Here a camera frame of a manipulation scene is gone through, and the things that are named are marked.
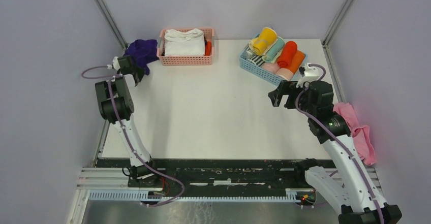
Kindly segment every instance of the blue basket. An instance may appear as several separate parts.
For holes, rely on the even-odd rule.
[[[265,62],[262,60],[262,58],[260,58],[256,63],[247,60],[246,56],[245,56],[245,52],[250,50],[249,45],[247,44],[245,46],[245,48],[242,50],[241,55],[239,56],[239,66],[246,70],[249,71],[251,73],[253,73],[254,75],[263,78],[264,80],[274,84],[275,86],[278,86],[280,84],[280,82],[283,80],[282,77],[275,75],[273,73],[270,73],[269,71],[261,68],[260,66],[263,65]],[[302,62],[302,64],[305,64],[305,61],[307,60],[307,54],[305,54],[305,58],[304,61]],[[296,81],[300,78],[300,74],[299,71],[297,71],[295,73],[295,75],[292,78],[292,81]]]

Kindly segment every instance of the red item in basket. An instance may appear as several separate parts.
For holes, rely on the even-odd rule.
[[[297,50],[298,50],[298,45],[295,42],[293,41],[287,42],[283,48],[281,55],[277,58],[277,64],[281,68],[288,68],[292,63],[292,58],[295,55]]]
[[[211,41],[206,42],[205,55],[211,55]]]

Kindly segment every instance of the gray floor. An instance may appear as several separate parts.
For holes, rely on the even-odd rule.
[[[301,210],[293,203],[175,202],[146,208],[129,201],[89,201],[85,224],[334,224],[330,205]]]

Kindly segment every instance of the white wall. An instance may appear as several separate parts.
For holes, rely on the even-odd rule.
[[[93,0],[0,0],[0,223],[65,223],[103,123],[80,72],[119,53]]]
[[[127,42],[167,27],[210,26],[220,39],[249,39],[264,26],[283,37],[322,39],[343,0],[105,0]]]
[[[385,197],[429,223],[431,0],[356,0],[330,46],[342,90],[371,126]]]

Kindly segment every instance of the white table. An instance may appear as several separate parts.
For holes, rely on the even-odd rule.
[[[320,40],[293,41],[308,62],[328,68]],[[153,158],[330,159],[307,118],[272,107],[267,94],[276,87],[239,67],[247,42],[215,41],[211,66],[149,65],[151,74],[130,92],[136,127]],[[332,83],[329,72],[323,80]],[[112,126],[102,157],[128,157]]]

